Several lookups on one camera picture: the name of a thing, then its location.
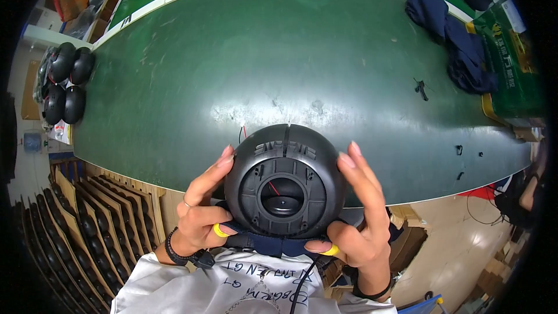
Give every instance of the cardboard box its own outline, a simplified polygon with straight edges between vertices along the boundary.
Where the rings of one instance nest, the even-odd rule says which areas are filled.
[[[421,227],[430,229],[430,226],[423,220],[409,204],[390,206],[391,217],[389,220],[397,229],[401,229],[403,222],[407,221],[409,227]]]
[[[37,70],[40,61],[32,60],[27,68],[27,76],[25,77],[24,95],[21,99],[21,119],[23,120],[41,120],[38,115],[38,104],[33,101],[33,89],[37,79]]]
[[[391,243],[389,268],[393,273],[405,270],[428,238],[426,230],[422,227],[409,227],[407,221],[403,223],[402,227],[403,233]]]

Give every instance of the black spherical speaker housing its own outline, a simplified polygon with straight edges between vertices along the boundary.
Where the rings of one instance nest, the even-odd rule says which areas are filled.
[[[345,203],[338,152],[321,134],[300,125],[271,125],[237,148],[225,178],[234,219],[250,231],[304,239],[323,233]]]
[[[75,61],[70,73],[70,81],[74,85],[80,85],[87,81],[91,76],[93,65],[95,64],[95,55],[86,47],[82,47],[75,52]]]
[[[85,91],[77,86],[68,87],[66,89],[66,103],[62,119],[67,124],[75,124],[81,119],[84,111]]]
[[[52,54],[52,64],[49,69],[49,79],[53,83],[61,83],[70,76],[74,66],[75,46],[66,42],[60,44]]]
[[[60,85],[52,84],[43,101],[43,117],[50,125],[56,125],[64,116],[66,91]]]

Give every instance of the black cable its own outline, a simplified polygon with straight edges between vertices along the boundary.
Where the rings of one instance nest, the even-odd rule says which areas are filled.
[[[303,287],[303,282],[308,277],[308,274],[310,274],[310,271],[312,270],[312,268],[314,268],[314,266],[316,265],[317,260],[319,260],[320,258],[321,258],[321,255],[316,257],[316,259],[314,259],[314,262],[312,262],[311,266],[308,269],[306,269],[306,272],[304,273],[303,277],[300,279],[300,282],[298,283],[298,286],[296,287],[295,296],[292,299],[291,311],[289,312],[289,314],[294,314],[295,313],[296,300],[298,298],[298,294],[300,293],[300,289]]]
[[[477,220],[476,218],[474,218],[473,215],[471,215],[471,211],[469,211],[469,196],[470,195],[471,195],[471,193],[469,193],[469,195],[467,195],[466,205],[467,205],[467,212],[469,213],[469,216],[471,216],[471,218],[473,220],[476,220],[478,223],[485,224],[485,225],[490,225],[490,226],[493,226],[497,223],[500,223],[500,219],[502,219],[502,222],[505,221],[504,215],[502,215],[502,214],[500,214],[500,216],[496,220],[494,220],[493,222],[490,222],[490,223],[481,222],[481,221]]]

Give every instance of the navy blue cloth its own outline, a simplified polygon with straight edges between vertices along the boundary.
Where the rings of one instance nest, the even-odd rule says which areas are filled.
[[[220,206],[229,211],[229,207],[227,206],[226,201],[220,201],[219,203],[217,203],[217,206]],[[312,254],[312,252],[304,248],[304,245],[308,241],[330,241],[326,234],[318,235],[317,237],[310,239],[272,238],[270,236],[253,233],[234,220],[221,224],[232,228],[239,234],[247,235],[248,239],[250,240],[250,245],[255,249],[255,251],[261,255],[267,256],[281,256],[282,253],[290,257],[308,255]]]
[[[485,56],[481,38],[467,32],[463,23],[448,13],[444,0],[407,0],[405,12],[436,42],[445,42],[448,75],[457,87],[470,94],[498,91],[496,74],[482,69]]]

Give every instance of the tiled floor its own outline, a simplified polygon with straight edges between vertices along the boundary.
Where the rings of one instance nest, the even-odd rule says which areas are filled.
[[[442,294],[449,312],[459,308],[470,294],[482,269],[506,242],[508,223],[494,226],[473,220],[466,197],[450,196],[411,204],[430,224],[429,237],[397,282],[392,302],[403,306],[424,297],[429,290]],[[469,198],[469,210],[479,221],[492,222],[500,215],[490,202]],[[432,313],[440,313],[436,308]]]

